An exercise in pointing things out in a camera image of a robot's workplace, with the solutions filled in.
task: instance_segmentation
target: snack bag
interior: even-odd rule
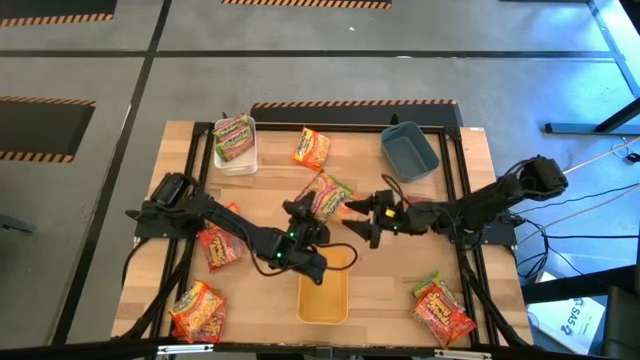
[[[222,161],[227,162],[240,156],[256,143],[250,126],[235,128],[216,142],[216,153]]]
[[[169,315],[179,328],[179,333],[193,343],[196,330],[208,323],[225,299],[202,281],[194,281],[193,286],[175,303]]]
[[[445,349],[476,327],[442,288],[435,282],[424,290],[414,308],[416,319],[427,324],[440,345]]]
[[[351,190],[324,171],[321,171],[311,180],[298,195],[296,201],[304,197],[309,191],[316,192],[311,211],[316,220],[322,223],[326,223],[338,209],[341,209],[340,211],[343,214],[353,211],[344,206],[346,201],[351,201],[351,199],[355,198]]]
[[[451,301],[453,301],[453,303],[456,304],[456,306],[460,310],[462,311],[465,310],[464,306],[462,306],[462,304],[460,304],[458,300],[456,300],[456,298],[453,297],[453,293],[451,292],[451,289],[449,289],[449,285],[447,285],[447,283],[444,280],[442,280],[442,278],[440,277],[440,272],[438,270],[432,272],[426,279],[424,279],[422,282],[420,282],[411,290],[413,297],[416,298],[416,300],[420,299],[420,297],[422,296],[422,293],[429,287],[429,285],[431,285],[432,282],[437,283],[442,289],[442,291],[445,294],[447,294],[449,299],[451,299]]]
[[[213,318],[202,325],[201,328],[193,332],[193,341],[203,341],[207,343],[220,342],[220,336],[222,335],[222,328],[224,327],[224,318],[226,316],[226,305],[220,305],[216,310]],[[178,338],[185,338],[184,334],[179,328],[173,330],[173,336]]]
[[[329,146],[331,146],[331,138],[305,127],[302,129],[298,147],[293,153],[293,161],[320,171],[327,160]]]
[[[216,138],[216,142],[220,142],[220,140],[224,139],[229,134],[245,127],[249,127],[249,118],[247,117],[247,114],[240,114],[233,120],[224,123],[215,129],[213,131],[213,136]]]
[[[231,203],[227,208],[238,213],[236,203]],[[244,253],[244,242],[216,225],[202,230],[198,238],[210,272],[238,260]]]

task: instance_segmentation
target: blue tray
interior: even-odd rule
[[[413,122],[385,129],[382,132],[382,152],[402,182],[421,179],[440,165],[440,159],[422,130]]]

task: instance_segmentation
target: wooden tabletop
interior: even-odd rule
[[[193,122],[168,122],[156,160],[149,192],[166,172],[182,172],[189,150]],[[462,128],[463,147],[472,190],[493,181],[495,175],[483,129]],[[346,183],[362,197],[387,188],[381,173],[393,174],[380,149],[380,135],[328,133],[332,144],[325,171]],[[316,175],[293,164],[291,155],[299,132],[258,131],[260,167],[249,176],[226,177],[209,168],[206,191],[222,204],[236,202],[240,214],[259,226],[286,228],[285,199],[295,198]],[[438,156],[436,135],[426,135]],[[449,144],[452,168],[457,169],[453,144]],[[199,146],[200,163],[204,137]],[[456,193],[462,194],[454,171]],[[403,184],[406,194],[446,201],[442,166],[426,178]],[[380,247],[371,250],[357,235],[339,223],[328,223],[333,242],[348,242],[359,252],[349,273],[349,317],[341,325],[309,325],[296,318],[298,274],[261,276],[248,257],[209,273],[199,244],[193,255],[190,280],[202,280],[228,298],[221,341],[265,344],[316,344],[331,346],[439,346],[431,332],[412,318],[415,301],[410,289],[434,270],[439,270],[451,290],[462,300],[459,270],[453,246],[444,236],[393,236],[384,233]],[[153,239],[131,260],[120,298],[112,335],[128,330],[156,295],[168,241]],[[513,256],[503,247],[483,246],[491,297],[518,334],[531,343],[531,333],[520,292]],[[487,342],[482,306],[475,299],[481,342]],[[163,317],[167,334],[169,316]],[[469,346],[465,337],[453,346]]]

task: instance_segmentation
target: plastic container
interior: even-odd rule
[[[410,121],[382,132],[382,152],[401,182],[421,179],[440,165],[422,130]]]
[[[253,131],[253,136],[255,137],[255,145],[239,155],[237,158],[224,162],[218,155],[217,151],[213,151],[213,163],[215,166],[220,169],[223,175],[226,176],[237,176],[237,175],[248,175],[253,174],[258,171],[258,134],[256,133],[256,122],[253,120],[251,116],[247,116],[249,120],[249,126],[251,126],[251,131]],[[220,119],[216,121],[214,125],[214,129],[217,129],[222,124],[228,123],[233,119]],[[215,148],[217,140],[214,137],[213,147]]]
[[[348,265],[348,256],[338,247],[318,248],[331,267]],[[322,285],[300,275],[298,285],[298,320],[308,324],[339,325],[349,315],[349,270],[326,270]]]

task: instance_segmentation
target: yellow container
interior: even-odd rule
[[[348,264],[348,256],[341,247],[318,248],[331,267]],[[308,324],[339,325],[349,315],[349,270],[327,270],[322,285],[300,276],[298,287],[298,319]]]

